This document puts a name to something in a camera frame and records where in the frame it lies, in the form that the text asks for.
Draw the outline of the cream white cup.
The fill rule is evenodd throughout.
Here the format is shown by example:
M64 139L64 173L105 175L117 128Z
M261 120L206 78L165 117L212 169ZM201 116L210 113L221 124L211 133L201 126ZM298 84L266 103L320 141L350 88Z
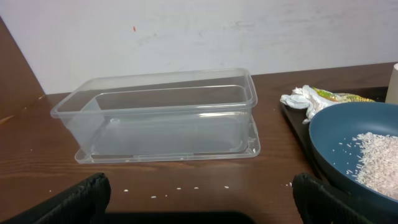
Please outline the cream white cup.
M398 63L396 63L392 69L385 102L398 104Z

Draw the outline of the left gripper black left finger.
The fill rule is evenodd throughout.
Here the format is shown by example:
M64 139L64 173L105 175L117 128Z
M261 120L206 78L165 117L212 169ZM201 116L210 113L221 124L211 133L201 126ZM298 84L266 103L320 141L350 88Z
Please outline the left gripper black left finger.
M105 223L110 196L109 179L96 173L3 224Z

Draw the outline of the dark blue plate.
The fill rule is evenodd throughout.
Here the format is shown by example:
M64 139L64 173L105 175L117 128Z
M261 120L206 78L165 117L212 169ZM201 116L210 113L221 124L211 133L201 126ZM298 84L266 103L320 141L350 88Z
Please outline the dark blue plate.
M397 136L397 105L378 102L340 103L318 112L309 125L315 158L326 178L336 188L397 214L397 200L380 194L355 180L363 155L359 134Z

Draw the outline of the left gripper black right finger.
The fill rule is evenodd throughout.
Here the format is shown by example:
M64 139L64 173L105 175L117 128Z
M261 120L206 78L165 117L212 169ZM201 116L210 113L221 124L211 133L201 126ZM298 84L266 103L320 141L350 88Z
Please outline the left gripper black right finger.
M360 201L312 175L301 173L292 181L293 197L304 224L385 223L376 207Z

